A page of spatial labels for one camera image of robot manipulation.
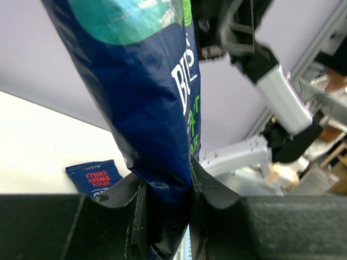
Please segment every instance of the teal circle graphic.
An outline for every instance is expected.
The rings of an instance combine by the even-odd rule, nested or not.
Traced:
[[[173,23],[183,23],[182,0],[68,0],[94,39],[113,45],[138,43]]]

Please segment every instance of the white wall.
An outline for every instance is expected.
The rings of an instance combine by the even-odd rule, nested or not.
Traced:
[[[129,171],[113,136],[0,92],[0,193],[76,193],[65,167],[114,159]]]
[[[275,0],[258,32],[292,69],[340,0]],[[0,1],[0,90],[106,124],[39,0]],[[202,64],[203,150],[244,138],[265,104],[227,60]]]

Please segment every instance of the red text on packet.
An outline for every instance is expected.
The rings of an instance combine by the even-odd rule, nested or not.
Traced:
[[[101,177],[101,176],[106,176],[107,172],[106,171],[101,171],[101,172],[92,172],[92,173],[87,173],[86,177],[89,178],[96,178],[96,177]]]
[[[110,176],[108,176],[107,171],[87,173],[86,177],[93,184],[93,187],[111,185]]]

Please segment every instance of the metal frame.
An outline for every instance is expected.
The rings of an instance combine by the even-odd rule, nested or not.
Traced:
[[[293,69],[291,73],[291,80],[294,83],[297,83],[299,78],[302,76],[304,72],[306,72],[307,68],[312,64],[314,58],[319,53],[322,45],[331,37],[336,28],[346,19],[347,15],[347,1],[341,1],[339,7],[333,13],[330,20],[327,22],[325,27],[321,30],[315,41],[309,47],[303,58],[299,61],[296,67]],[[259,134],[261,130],[265,127],[266,123],[269,122],[273,113],[267,108],[263,112],[262,116],[260,116],[258,122],[251,129],[247,137],[254,136]]]

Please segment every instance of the crinkled plastic packaging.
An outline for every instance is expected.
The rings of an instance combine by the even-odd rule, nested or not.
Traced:
[[[177,244],[170,227],[179,217],[172,209],[188,195],[190,155],[197,158],[200,151],[200,71],[190,1],[41,2],[127,167],[148,183],[160,205],[153,214],[161,225],[154,257],[169,259]]]

